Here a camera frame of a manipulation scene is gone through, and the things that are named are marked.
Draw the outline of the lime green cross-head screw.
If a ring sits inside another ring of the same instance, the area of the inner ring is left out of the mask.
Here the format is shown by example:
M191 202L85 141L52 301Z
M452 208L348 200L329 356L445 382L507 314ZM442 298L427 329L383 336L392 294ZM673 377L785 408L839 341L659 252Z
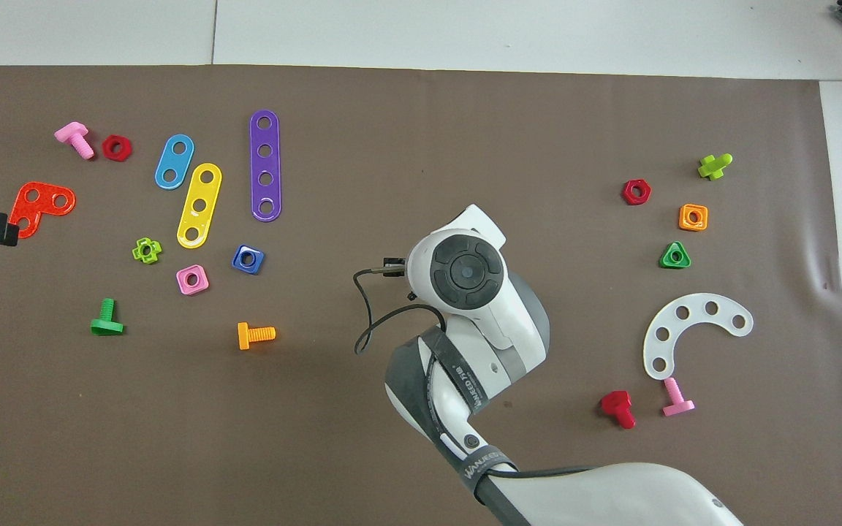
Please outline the lime green cross-head screw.
M723 177L723 170L732 163L732 160L734 156L731 153L723 153L720 156L708 154L699 160L698 174L701 178L718 180Z

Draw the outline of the green triangle nut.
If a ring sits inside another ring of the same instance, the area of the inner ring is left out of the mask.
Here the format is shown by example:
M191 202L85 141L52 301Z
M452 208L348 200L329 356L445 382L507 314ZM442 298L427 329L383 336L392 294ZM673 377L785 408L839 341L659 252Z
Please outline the green triangle nut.
M681 270L691 266L691 257L682 242L671 242L659 257L659 266L665 269Z

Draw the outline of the pink square nut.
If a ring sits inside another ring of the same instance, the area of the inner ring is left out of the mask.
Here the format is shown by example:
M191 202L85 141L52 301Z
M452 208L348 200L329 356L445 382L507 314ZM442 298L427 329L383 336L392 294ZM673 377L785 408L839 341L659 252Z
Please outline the pink square nut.
M206 270L201 265L191 265L175 274L178 290L185 296L194 296L208 289Z

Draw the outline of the blue square nut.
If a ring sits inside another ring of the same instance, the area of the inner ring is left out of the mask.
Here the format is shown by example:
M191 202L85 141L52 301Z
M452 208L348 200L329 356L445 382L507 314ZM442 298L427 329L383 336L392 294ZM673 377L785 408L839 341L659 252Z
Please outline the blue square nut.
M255 275L260 272L266 260L266 254L247 244L240 244L233 256L231 266L246 274Z

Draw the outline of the green plastic screw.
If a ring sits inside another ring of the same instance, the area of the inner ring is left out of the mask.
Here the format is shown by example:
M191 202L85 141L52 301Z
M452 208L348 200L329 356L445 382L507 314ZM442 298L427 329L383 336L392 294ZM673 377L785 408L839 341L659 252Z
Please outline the green plastic screw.
M123 334L126 326L114 320L114 312L115 300L112 297L104 297L97 318L91 320L91 333L99 336Z

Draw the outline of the white curved five-hole plate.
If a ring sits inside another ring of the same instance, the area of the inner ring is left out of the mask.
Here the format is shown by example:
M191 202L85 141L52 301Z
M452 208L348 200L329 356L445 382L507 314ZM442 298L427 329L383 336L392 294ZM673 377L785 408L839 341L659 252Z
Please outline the white curved five-hole plate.
M655 314L642 340L642 365L652 379L674 375L675 347L695 325L721 327L734 337L752 332L754 319L741 303L714 293L692 293L669 302Z

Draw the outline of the red plastic screw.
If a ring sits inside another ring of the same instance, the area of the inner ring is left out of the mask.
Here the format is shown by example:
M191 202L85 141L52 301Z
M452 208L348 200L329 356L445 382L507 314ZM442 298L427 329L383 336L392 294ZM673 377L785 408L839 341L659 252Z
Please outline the red plastic screw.
M612 417L622 429L631 430L636 426L632 413L632 398L627 390L614 390L602 396L599 409L606 416Z

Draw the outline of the pink plastic screw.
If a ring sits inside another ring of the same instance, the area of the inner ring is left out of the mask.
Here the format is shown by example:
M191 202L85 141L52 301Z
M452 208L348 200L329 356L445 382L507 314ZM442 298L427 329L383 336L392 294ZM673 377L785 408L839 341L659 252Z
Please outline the pink plastic screw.
M82 159L91 160L96 156L93 147L86 139L89 129L80 122L69 122L53 133L53 136L60 143L73 147L74 151Z
M676 383L674 377L664 379L664 387L669 396L670 403L662 407L662 413L665 416L676 416L682 413L692 411L696 408L695 404L684 397L680 386Z

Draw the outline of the orange-red three-hole corner plate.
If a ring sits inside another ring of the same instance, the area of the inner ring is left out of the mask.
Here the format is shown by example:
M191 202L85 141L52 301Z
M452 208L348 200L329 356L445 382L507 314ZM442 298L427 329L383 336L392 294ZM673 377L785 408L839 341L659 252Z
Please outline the orange-red three-hole corner plate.
M70 188L43 182L27 182L20 187L11 207L10 224L19 226L19 239L37 232L41 218L66 216L76 205L76 194Z

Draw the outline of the orange plastic screw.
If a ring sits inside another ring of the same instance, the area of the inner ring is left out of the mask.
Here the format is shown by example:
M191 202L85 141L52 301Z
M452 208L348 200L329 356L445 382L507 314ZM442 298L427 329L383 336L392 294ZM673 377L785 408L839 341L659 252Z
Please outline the orange plastic screw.
M277 338L275 327L250 327L246 322L237 323L238 349L248 351L252 343L270 342Z

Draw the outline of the purple four-hole strip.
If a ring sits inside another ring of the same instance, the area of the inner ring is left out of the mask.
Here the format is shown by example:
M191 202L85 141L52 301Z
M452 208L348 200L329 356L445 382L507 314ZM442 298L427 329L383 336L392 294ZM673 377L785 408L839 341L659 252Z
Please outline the purple four-hole strip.
M278 116L255 111L249 121L251 214L259 222L273 222L283 207L281 134Z

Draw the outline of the brown table mat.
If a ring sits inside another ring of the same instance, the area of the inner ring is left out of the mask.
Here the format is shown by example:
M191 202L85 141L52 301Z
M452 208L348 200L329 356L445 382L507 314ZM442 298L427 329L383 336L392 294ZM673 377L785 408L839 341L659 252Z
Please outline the brown table mat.
M251 214L249 121L277 114L283 207ZM87 126L96 156L53 136ZM130 139L106 159L110 134ZM194 155L160 189L168 137ZM731 153L718 180L699 160ZM178 244L194 169L223 180L208 239ZM645 179L644 205L624 183ZM523 470L666 464L748 526L842 526L842 283L814 81L295 67L0 67L0 212L21 186L74 210L0 246L0 526L494 526L389 403L412 312L364 355L357 270L404 257L477 204L550 319L547 360L472 423ZM678 227L686 203L705 231ZM153 265L132 256L161 243ZM671 242L687 269L659 266ZM240 244L266 254L231 266ZM206 270L208 289L176 273ZM642 344L714 293L752 314L675 347L696 408L665 416ZM104 297L123 334L91 333ZM238 349L237 323L277 338ZM634 429L599 409L631 395Z

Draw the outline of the blue two-hole strip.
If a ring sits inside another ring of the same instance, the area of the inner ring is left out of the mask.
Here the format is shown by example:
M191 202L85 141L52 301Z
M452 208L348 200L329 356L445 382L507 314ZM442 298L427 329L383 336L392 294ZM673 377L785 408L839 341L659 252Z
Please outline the blue two-hole strip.
M155 167L154 182L172 191L183 184L194 155L194 141L187 134L168 137Z

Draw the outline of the yellow three-hole strip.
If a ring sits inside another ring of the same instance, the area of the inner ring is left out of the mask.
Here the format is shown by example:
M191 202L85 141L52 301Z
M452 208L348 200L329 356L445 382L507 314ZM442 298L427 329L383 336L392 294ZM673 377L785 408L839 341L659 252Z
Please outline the yellow three-hole strip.
M201 163L190 177L176 239L186 249L200 248L208 239L219 191L223 183L220 167Z

